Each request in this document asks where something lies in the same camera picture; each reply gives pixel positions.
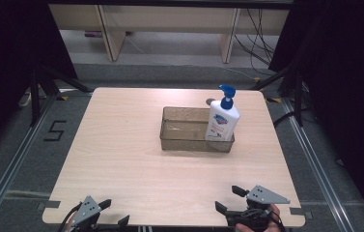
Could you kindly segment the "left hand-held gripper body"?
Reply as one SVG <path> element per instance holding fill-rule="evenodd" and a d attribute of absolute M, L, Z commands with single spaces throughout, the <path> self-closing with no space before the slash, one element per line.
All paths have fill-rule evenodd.
<path fill-rule="evenodd" d="M 119 229 L 118 225 L 102 227 L 98 224 L 100 212 L 99 203 L 91 195 L 87 195 L 81 203 L 73 218 L 71 232 L 114 232 Z"/>

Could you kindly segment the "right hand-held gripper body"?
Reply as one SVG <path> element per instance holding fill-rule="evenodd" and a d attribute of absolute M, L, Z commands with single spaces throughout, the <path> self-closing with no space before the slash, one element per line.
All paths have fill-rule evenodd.
<path fill-rule="evenodd" d="M 248 190 L 247 208 L 244 211 L 227 211 L 226 220 L 229 226 L 244 224 L 256 232 L 263 232 L 268 228 L 271 204 L 290 204 L 291 201 L 262 186 L 255 186 Z"/>

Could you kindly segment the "white bottle with blue pump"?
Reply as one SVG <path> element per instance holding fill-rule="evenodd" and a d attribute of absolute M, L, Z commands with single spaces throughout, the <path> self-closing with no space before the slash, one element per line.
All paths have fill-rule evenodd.
<path fill-rule="evenodd" d="M 220 85 L 219 89 L 224 93 L 224 97 L 221 101 L 210 103 L 209 123 L 205 135 L 207 141 L 231 141 L 240 117 L 233 100 L 236 89 L 228 85 Z"/>

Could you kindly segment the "translucent brown plastic box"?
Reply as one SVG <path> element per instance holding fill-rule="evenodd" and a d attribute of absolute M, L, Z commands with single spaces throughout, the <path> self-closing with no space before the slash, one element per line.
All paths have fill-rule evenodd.
<path fill-rule="evenodd" d="M 165 106 L 160 129 L 161 148 L 169 151 L 229 153 L 235 142 L 209 141 L 205 135 L 209 123 L 208 108 Z"/>

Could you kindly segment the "person's right hand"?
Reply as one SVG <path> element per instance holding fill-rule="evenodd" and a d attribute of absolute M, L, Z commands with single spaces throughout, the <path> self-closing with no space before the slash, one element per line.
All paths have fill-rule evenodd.
<path fill-rule="evenodd" d="M 268 228 L 263 232 L 286 232 L 285 227 L 280 218 L 280 210 L 274 204 L 270 205 L 270 209 L 272 210 L 272 212 L 270 213 Z M 256 232 L 250 227 L 241 223 L 238 223 L 235 226 L 235 230 L 236 232 Z"/>

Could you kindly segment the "grey tape strip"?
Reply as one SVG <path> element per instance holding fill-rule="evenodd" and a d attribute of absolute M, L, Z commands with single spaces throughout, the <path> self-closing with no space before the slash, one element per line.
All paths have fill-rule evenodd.
<path fill-rule="evenodd" d="M 37 206 L 37 209 L 43 211 L 46 208 L 58 209 L 60 206 L 60 201 L 46 201 L 40 202 Z"/>
<path fill-rule="evenodd" d="M 311 212 L 307 212 L 307 211 L 303 210 L 302 208 L 291 207 L 290 213 L 291 213 L 291 215 L 295 215 L 295 216 L 304 216 L 306 219 L 313 218 L 313 214 Z"/>

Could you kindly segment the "black metal stand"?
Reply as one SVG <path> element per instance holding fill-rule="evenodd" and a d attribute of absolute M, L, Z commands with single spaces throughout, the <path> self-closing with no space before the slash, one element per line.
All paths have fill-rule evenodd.
<path fill-rule="evenodd" d="M 47 96 L 56 97 L 60 90 L 55 84 L 55 79 L 62 80 L 69 86 L 74 87 L 83 93 L 92 93 L 93 89 L 81 84 L 77 78 L 69 77 L 55 69 L 44 65 L 36 66 L 30 77 L 31 103 L 32 103 L 32 120 L 30 126 L 34 126 L 40 119 L 40 97 L 39 90 L 43 89 Z"/>
<path fill-rule="evenodd" d="M 284 68 L 282 71 L 270 76 L 264 81 L 259 81 L 255 86 L 251 87 L 251 90 L 260 91 L 267 85 L 282 79 L 282 82 L 277 90 L 280 97 L 288 97 L 290 94 L 294 95 L 294 110 L 287 113 L 286 115 L 279 118 L 274 125 L 277 126 L 285 118 L 294 116 L 295 120 L 302 127 L 302 117 L 301 117 L 301 103 L 302 103 L 302 76 L 300 71 L 292 66 Z"/>

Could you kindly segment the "white power strip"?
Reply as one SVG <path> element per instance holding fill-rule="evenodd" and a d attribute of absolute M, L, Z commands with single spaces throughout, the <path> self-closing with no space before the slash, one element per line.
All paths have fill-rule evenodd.
<path fill-rule="evenodd" d="M 30 92 L 26 92 L 23 97 L 20 99 L 20 101 L 18 102 L 18 106 L 19 107 L 26 107 L 32 99 L 32 95 Z"/>

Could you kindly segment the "dark curtain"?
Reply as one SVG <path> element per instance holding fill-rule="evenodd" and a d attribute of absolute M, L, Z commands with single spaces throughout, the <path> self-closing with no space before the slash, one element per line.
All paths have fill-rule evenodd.
<path fill-rule="evenodd" d="M 316 115 L 364 198 L 364 0 L 294 0 L 270 68 L 295 57 L 324 9 L 318 46 L 302 59 Z"/>
<path fill-rule="evenodd" d="M 0 130 L 39 66 L 76 78 L 48 2 L 0 0 Z"/>

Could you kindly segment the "metal floor rail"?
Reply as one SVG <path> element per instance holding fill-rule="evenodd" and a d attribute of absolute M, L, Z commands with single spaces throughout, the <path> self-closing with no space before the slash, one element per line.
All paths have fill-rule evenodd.
<path fill-rule="evenodd" d="M 40 102 L 40 116 L 32 123 L 30 109 L 17 110 L 0 134 L 0 204 L 31 148 L 42 121 L 55 102 L 46 97 Z"/>
<path fill-rule="evenodd" d="M 335 219 L 336 224 L 339 227 L 339 230 L 341 232 L 355 232 L 346 209 L 341 203 L 341 200 L 338 194 L 335 192 L 335 189 L 331 185 L 304 128 L 298 123 L 294 116 L 295 109 L 292 106 L 291 101 L 288 99 L 283 99 L 283 107 L 286 113 L 292 113 L 289 121 L 292 125 L 295 136 L 300 143 L 303 153 L 312 169 L 318 185 L 320 186 L 322 195 Z"/>

